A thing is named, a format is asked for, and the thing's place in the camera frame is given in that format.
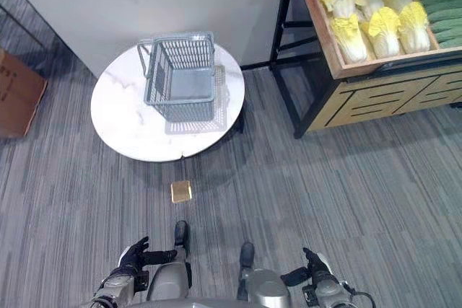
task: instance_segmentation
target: white wall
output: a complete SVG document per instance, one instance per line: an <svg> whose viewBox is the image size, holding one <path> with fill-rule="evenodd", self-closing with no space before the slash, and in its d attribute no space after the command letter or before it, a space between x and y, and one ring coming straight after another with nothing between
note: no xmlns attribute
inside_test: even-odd
<svg viewBox="0 0 462 308"><path fill-rule="evenodd" d="M240 64L269 59L279 0L29 0L99 76L138 39L211 30Z"/></svg>

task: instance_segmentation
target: wooden display stand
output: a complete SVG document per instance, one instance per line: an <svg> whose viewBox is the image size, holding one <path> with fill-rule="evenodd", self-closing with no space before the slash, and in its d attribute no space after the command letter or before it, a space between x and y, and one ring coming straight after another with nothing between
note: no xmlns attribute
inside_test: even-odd
<svg viewBox="0 0 462 308"><path fill-rule="evenodd" d="M295 138L306 131L341 126L413 110L450 104L462 100L462 47L440 49L428 29L431 48L425 53L403 54L376 59L373 51L362 63L346 64L329 25L329 18L319 0L305 0L312 22L286 22L290 0L281 0L274 33L270 69L294 123ZM282 50L293 48L313 38L280 46L286 27L314 27L322 52L300 56L326 60L328 76L308 76L322 80L315 91L315 102L303 115L298 115L287 86L279 72L284 59Z"/></svg>

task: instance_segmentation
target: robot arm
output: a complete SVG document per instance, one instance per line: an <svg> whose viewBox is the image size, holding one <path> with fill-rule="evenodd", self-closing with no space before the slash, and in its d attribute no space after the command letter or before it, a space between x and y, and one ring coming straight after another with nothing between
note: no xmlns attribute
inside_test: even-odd
<svg viewBox="0 0 462 308"><path fill-rule="evenodd" d="M136 292L147 290L149 272L143 267L169 263L177 255L176 250L146 252L148 239L145 237L124 250L118 267L103 280L92 301L80 308L123 308L130 304Z"/></svg>

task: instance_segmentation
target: gray plastic basket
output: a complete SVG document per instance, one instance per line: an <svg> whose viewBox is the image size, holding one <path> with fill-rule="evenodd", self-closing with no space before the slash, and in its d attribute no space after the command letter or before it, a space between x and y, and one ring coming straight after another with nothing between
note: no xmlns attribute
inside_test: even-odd
<svg viewBox="0 0 462 308"><path fill-rule="evenodd" d="M146 45L152 45L149 52ZM149 53L149 68L141 50ZM199 122L214 117L214 38L189 32L145 40L138 53L147 78L144 102L169 122Z"/></svg>

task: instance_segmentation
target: cardboard box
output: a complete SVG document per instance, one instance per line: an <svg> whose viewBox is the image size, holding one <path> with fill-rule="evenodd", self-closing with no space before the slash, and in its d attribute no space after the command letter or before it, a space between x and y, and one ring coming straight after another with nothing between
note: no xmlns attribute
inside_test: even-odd
<svg viewBox="0 0 462 308"><path fill-rule="evenodd" d="M30 128L47 81L0 48L0 137L21 137Z"/></svg>

